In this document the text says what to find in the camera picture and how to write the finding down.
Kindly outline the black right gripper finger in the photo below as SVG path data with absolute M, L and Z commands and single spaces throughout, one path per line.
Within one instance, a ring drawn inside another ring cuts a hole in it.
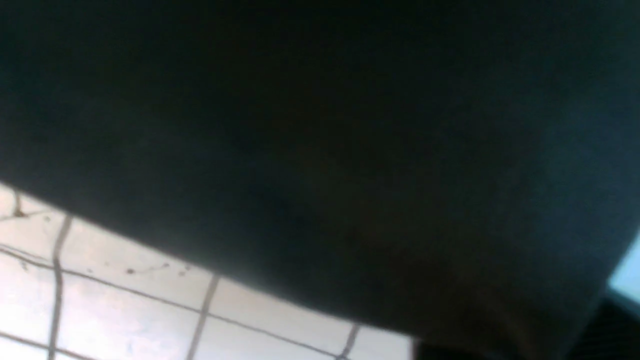
M 638 360 L 639 303 L 624 295 L 607 295 L 565 360 Z M 514 360 L 515 356 L 472 354 L 414 343 L 416 360 Z

